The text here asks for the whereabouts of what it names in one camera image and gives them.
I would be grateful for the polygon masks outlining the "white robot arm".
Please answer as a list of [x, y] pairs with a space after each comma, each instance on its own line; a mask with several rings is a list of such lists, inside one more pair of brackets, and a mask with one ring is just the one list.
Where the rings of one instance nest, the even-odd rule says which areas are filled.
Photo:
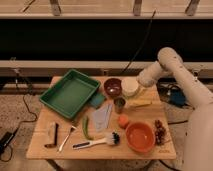
[[182, 171], [213, 171], [213, 92], [186, 69], [173, 48], [160, 49], [157, 57], [139, 73], [137, 81], [151, 87], [163, 76], [173, 75], [194, 107], [188, 120]]

